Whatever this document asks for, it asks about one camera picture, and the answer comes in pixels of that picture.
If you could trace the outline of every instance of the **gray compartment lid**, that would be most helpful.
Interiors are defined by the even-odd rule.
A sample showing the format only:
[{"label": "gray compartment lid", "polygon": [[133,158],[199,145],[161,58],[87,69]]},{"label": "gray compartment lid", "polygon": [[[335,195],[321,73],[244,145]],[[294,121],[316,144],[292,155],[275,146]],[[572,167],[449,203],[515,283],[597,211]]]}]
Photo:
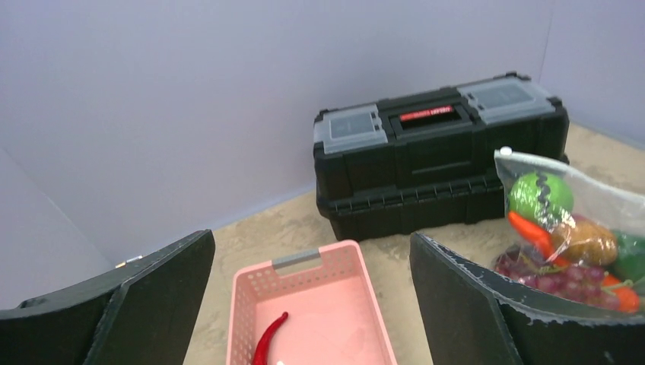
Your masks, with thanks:
[{"label": "gray compartment lid", "polygon": [[458,87],[457,90],[470,106],[479,111],[486,124],[555,111],[548,101],[552,95],[532,81],[500,78]]},{"label": "gray compartment lid", "polygon": [[326,113],[313,124],[313,143],[325,154],[387,143],[376,104]]}]

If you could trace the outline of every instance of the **beige tabletop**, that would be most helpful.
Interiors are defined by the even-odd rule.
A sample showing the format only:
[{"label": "beige tabletop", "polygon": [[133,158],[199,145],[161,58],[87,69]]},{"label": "beige tabletop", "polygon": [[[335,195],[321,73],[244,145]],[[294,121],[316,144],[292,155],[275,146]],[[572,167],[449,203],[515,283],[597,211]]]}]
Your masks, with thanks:
[{"label": "beige tabletop", "polygon": [[[591,177],[645,194],[645,151],[572,125],[567,140],[571,165]],[[421,232],[480,265],[510,244],[504,220],[452,224]],[[240,268],[336,241],[309,192],[214,232],[217,252],[186,365],[224,365],[233,276]],[[361,243],[392,347],[400,365],[432,364],[410,276],[409,236]]]}]

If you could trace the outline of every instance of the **pink basket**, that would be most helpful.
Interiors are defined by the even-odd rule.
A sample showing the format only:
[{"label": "pink basket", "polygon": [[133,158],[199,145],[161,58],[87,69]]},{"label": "pink basket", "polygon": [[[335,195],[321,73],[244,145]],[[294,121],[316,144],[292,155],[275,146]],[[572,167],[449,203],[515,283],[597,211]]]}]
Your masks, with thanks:
[{"label": "pink basket", "polygon": [[[282,273],[313,261],[319,265]],[[396,365],[355,241],[238,271],[230,308],[227,365],[250,365],[262,333],[285,311],[289,318],[273,338],[269,364]]]}]

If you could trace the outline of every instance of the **gray basket handle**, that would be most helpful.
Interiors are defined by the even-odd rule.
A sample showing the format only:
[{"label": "gray basket handle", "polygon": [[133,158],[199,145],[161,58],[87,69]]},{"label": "gray basket handle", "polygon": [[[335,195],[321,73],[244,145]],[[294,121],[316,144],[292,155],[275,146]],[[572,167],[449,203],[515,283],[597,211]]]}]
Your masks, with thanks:
[{"label": "gray basket handle", "polygon": [[307,251],[275,259],[271,261],[271,264],[273,265],[273,269],[277,270],[279,268],[286,268],[287,266],[300,264],[301,262],[318,259],[319,257],[320,251],[318,251],[318,249],[309,249]]}]

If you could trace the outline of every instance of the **zip-top plastic bag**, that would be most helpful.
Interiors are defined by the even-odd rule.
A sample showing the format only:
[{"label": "zip-top plastic bag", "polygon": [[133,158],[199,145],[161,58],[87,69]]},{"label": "zip-top plastic bag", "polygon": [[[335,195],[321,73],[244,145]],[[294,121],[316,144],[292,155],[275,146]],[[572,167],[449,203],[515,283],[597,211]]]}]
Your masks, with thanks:
[{"label": "zip-top plastic bag", "polygon": [[519,238],[494,270],[555,296],[635,313],[645,303],[645,196],[557,160],[495,151]]}]

